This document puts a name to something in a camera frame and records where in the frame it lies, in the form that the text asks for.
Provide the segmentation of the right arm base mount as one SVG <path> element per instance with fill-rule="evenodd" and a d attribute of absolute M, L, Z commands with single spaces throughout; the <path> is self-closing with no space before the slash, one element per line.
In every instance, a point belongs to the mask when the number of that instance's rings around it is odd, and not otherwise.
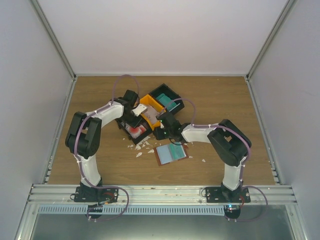
<path fill-rule="evenodd" d="M 206 198 L 207 203 L 250 203 L 251 197 L 248 189 L 239 186 L 235 190 L 227 187 L 207 186 L 201 190 L 200 195 Z"/>

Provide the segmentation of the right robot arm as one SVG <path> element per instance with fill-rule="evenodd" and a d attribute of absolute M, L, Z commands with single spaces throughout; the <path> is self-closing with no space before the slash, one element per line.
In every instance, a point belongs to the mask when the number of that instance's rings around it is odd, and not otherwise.
<path fill-rule="evenodd" d="M 224 162 L 221 196 L 228 203 L 234 202 L 243 186 L 245 162 L 251 156 L 251 141 L 228 119 L 216 124 L 181 124 L 171 112 L 158 115 L 160 126 L 153 131 L 157 140 L 169 139 L 181 144 L 211 144 Z"/>

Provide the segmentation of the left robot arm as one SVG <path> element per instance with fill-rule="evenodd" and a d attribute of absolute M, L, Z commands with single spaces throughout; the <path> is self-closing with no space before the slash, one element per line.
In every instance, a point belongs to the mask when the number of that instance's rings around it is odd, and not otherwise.
<path fill-rule="evenodd" d="M 102 128 L 115 120 L 137 127 L 141 122 L 141 106 L 139 95 L 127 90 L 123 97 L 112 98 L 96 110 L 78 111 L 73 115 L 65 145 L 76 159 L 81 175 L 80 187 L 86 190 L 85 195 L 90 201 L 98 202 L 103 197 L 102 177 L 96 161 Z"/>

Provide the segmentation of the brown leather card holder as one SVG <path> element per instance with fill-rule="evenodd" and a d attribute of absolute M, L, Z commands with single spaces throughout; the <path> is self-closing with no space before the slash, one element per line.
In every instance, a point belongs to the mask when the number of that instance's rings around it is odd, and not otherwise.
<path fill-rule="evenodd" d="M 179 143 L 169 143 L 155 147 L 154 154 L 159 166 L 167 165 L 175 161 L 187 159 L 187 146 Z"/>

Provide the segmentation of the black bin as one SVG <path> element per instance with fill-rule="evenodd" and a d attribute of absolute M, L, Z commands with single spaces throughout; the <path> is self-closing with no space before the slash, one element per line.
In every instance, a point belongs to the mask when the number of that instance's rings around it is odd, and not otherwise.
<path fill-rule="evenodd" d="M 168 105 L 171 101 L 179 99 L 180 96 L 174 92 L 165 83 L 161 84 L 154 90 L 152 90 L 149 95 L 153 97 L 157 102 L 159 102 L 163 107 Z M 184 102 L 180 99 L 173 101 L 168 107 L 167 111 L 171 112 L 173 115 L 177 114 L 185 107 Z"/>
<path fill-rule="evenodd" d="M 144 118 L 140 120 L 137 127 L 131 127 L 128 123 L 119 119 L 116 119 L 116 122 L 118 128 L 123 130 L 127 134 L 129 140 L 131 140 L 135 145 L 138 145 L 152 133 L 151 127 Z"/>

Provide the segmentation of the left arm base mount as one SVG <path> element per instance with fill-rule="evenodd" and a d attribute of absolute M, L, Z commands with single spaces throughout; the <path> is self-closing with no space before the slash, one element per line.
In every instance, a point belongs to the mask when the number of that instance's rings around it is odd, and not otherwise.
<path fill-rule="evenodd" d="M 75 193 L 70 195 L 70 199 L 76 203 L 111 204 L 118 201 L 118 193 L 116 188 L 97 189 L 80 185 L 76 188 Z"/>

